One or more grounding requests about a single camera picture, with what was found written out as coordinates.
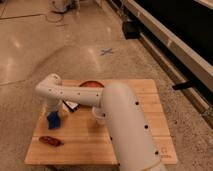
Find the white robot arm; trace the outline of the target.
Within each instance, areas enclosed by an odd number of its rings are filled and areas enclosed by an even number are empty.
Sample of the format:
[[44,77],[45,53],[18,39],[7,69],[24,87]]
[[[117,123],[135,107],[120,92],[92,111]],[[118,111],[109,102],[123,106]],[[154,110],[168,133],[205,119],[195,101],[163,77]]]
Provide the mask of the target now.
[[35,90],[56,111],[60,100],[98,108],[105,121],[120,171],[168,171],[134,90],[124,82],[100,87],[63,86],[57,74],[39,82]]

